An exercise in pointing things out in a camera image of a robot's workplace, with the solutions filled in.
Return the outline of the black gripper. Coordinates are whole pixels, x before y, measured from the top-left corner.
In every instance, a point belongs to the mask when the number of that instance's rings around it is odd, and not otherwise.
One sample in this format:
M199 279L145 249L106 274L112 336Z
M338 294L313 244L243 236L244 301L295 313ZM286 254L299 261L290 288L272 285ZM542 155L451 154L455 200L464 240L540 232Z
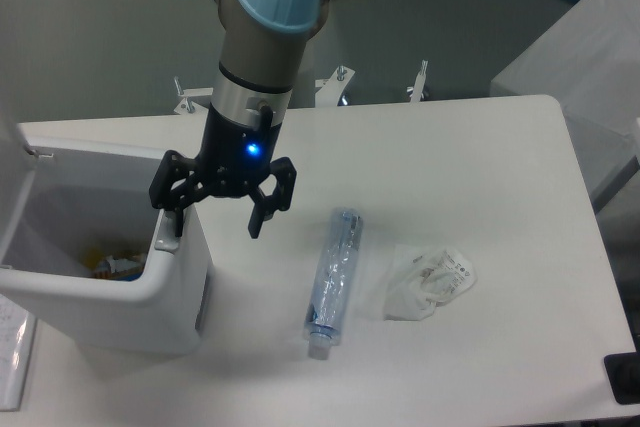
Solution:
M274 111L262 104L254 112L258 124L235 123L215 109L207 114L202 144L196 158L175 150L164 153L149 187L151 205L172 213L174 235L181 238L185 212L208 196L241 198L254 203L248 231L252 239L277 211L287 211L292 203L297 171L289 157L272 161L280 127L273 125ZM266 195L261 184L275 178L275 187Z

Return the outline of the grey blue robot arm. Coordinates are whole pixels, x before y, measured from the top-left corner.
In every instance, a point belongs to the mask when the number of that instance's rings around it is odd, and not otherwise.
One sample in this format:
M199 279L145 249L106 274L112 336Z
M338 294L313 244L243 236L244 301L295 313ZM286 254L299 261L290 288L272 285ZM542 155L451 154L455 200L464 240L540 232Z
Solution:
M213 1L225 35L201 147L192 158L166 152L149 196L176 236L191 205L249 197L248 230L257 237L291 205L297 173L274 150L305 47L324 26L331 0Z

